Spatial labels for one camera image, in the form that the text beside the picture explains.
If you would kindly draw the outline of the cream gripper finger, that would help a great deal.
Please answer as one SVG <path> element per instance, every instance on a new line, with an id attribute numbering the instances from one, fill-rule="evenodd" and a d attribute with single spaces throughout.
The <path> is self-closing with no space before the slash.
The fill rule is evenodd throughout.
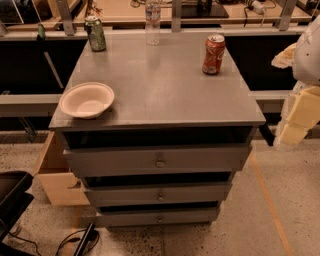
<path id="1" fill-rule="evenodd" d="M 292 96 L 291 110 L 282 119 L 280 144 L 298 145 L 320 121 L 320 87 L 312 86 Z"/>

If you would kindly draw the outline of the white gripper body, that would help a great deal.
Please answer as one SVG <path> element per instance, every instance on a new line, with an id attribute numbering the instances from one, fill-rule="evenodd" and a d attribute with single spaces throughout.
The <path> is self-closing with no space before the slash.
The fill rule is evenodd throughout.
<path id="1" fill-rule="evenodd" d="M 295 43 L 289 45 L 272 59 L 271 65 L 281 69 L 291 67 L 293 64 L 295 49 Z"/>

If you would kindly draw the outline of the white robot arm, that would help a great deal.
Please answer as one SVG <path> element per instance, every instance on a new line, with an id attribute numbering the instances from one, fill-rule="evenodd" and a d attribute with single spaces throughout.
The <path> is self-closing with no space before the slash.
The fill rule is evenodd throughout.
<path id="1" fill-rule="evenodd" d="M 295 146 L 320 121 L 320 16 L 271 65 L 291 67 L 297 80 L 283 104 L 274 141 L 278 147 Z"/>

